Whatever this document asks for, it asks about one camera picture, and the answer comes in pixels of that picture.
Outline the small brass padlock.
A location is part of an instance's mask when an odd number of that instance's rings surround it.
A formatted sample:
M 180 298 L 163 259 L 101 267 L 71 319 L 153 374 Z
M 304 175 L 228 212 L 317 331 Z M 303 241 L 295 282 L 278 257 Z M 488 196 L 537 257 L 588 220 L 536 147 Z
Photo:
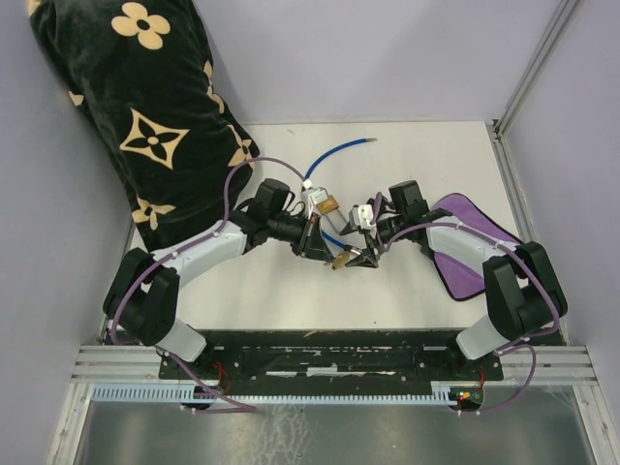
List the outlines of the small brass padlock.
M 345 266 L 351 259 L 351 251 L 343 250 L 340 252 L 331 263 L 331 269 L 337 270 Z

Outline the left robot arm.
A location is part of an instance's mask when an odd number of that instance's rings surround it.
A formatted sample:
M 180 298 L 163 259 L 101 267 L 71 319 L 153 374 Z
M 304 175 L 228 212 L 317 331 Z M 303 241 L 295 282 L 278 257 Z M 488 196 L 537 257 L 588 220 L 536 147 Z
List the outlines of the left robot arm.
M 176 316 L 179 292 L 210 268 L 273 238 L 288 243 L 304 259 L 334 260 L 321 233 L 322 217 L 337 214 L 335 197 L 324 188 L 303 182 L 298 213 L 287 210 L 293 195 L 289 186 L 269 178 L 254 197 L 234 209 L 211 229 L 175 246 L 149 254 L 140 248 L 128 252 L 112 281 L 104 313 L 141 344 L 180 357 L 192 377 L 208 375 L 214 354 L 203 335 Z

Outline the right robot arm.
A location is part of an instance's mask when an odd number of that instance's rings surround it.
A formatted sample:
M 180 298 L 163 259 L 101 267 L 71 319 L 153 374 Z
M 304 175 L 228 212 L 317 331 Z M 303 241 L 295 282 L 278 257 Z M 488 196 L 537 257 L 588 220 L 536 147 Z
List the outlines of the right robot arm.
M 544 247 L 508 232 L 462 194 L 430 205 L 415 181 L 405 181 L 387 196 L 354 205 L 337 229 L 364 237 L 350 266 L 376 267 L 393 245 L 408 240 L 433 263 L 452 299 L 484 295 L 485 314 L 447 344 L 445 367 L 454 378 L 468 378 L 490 354 L 557 331 L 568 311 Z

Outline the long-shackle brass padlock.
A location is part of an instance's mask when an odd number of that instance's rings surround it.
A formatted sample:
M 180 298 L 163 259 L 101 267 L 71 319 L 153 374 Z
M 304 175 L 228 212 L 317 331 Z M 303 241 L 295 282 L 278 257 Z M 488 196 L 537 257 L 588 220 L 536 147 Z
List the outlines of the long-shackle brass padlock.
M 317 204 L 317 207 L 337 233 L 345 230 L 348 219 L 340 210 L 340 205 L 333 195 L 327 195 L 324 200 Z

